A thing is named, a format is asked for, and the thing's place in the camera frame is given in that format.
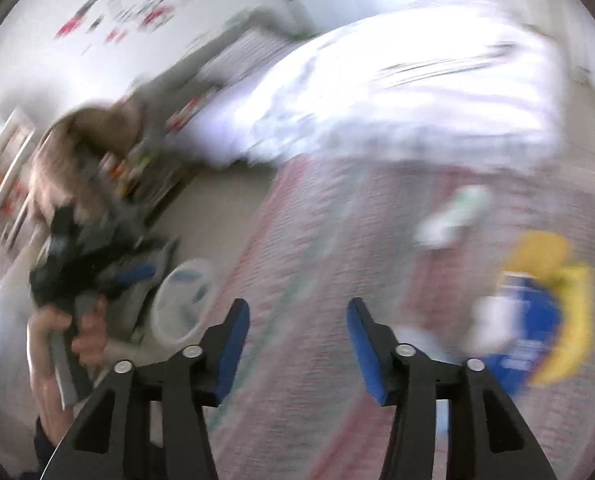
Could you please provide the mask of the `hello kitty wall sticker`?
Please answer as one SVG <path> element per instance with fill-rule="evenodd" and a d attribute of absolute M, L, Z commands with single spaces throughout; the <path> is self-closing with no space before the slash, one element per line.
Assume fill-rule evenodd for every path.
<path fill-rule="evenodd" d="M 151 34 L 192 0 L 87 0 L 55 33 L 56 40 L 84 38 L 87 46 L 119 44 L 129 36 Z"/>

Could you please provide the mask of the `white trash bin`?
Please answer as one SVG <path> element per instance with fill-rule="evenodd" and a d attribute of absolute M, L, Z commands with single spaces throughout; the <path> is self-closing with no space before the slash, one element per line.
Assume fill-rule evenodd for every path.
<path fill-rule="evenodd" d="M 148 320 L 154 340 L 166 348 L 189 342 L 212 309 L 217 292 L 216 274 L 208 260 L 179 264 L 160 284 L 153 300 Z"/>

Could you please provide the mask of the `purple plaid folded quilt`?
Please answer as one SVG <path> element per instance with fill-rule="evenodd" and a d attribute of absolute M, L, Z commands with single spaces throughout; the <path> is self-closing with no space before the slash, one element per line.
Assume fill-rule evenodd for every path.
<path fill-rule="evenodd" d="M 531 169 L 560 151 L 567 66 L 500 0 L 435 0 L 364 18 L 250 70 L 171 131 L 217 167 L 299 155 Z"/>

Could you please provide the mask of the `yellow snack bag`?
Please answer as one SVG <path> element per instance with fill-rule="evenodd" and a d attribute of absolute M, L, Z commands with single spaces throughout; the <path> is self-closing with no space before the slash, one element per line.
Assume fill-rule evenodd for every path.
<path fill-rule="evenodd" d="M 539 361 L 529 383 L 550 386 L 575 375 L 595 343 L 595 268 L 571 260 L 570 243 L 548 231 L 529 231 L 515 246 L 503 270 L 524 274 L 555 298 L 560 324 L 555 343 Z"/>

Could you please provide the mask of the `brown plush toy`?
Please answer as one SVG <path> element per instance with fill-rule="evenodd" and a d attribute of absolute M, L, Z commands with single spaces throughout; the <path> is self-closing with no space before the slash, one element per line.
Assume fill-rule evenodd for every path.
<path fill-rule="evenodd" d="M 79 222 L 106 214 L 100 187 L 87 174 L 89 162 L 111 154 L 127 158 L 142 136 L 143 113 L 133 100 L 113 105 L 89 105 L 55 122 L 32 158 L 29 212 L 50 224 L 55 211 L 73 205 Z"/>

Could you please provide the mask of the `blue tissue box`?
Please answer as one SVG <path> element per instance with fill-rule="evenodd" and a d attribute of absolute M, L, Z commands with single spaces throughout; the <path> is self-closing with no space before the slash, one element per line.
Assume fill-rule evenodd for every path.
<path fill-rule="evenodd" d="M 491 296 L 476 301 L 472 315 L 465 354 L 481 360 L 511 398 L 518 396 L 555 345 L 559 301 L 531 276 L 505 273 Z"/>

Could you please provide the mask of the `white green drink bottle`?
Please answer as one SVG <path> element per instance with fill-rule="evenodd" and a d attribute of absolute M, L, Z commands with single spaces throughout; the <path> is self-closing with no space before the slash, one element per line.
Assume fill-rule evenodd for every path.
<path fill-rule="evenodd" d="M 439 210 L 419 224 L 416 245 L 433 250 L 450 247 L 486 214 L 492 199 L 485 185 L 460 186 Z"/>

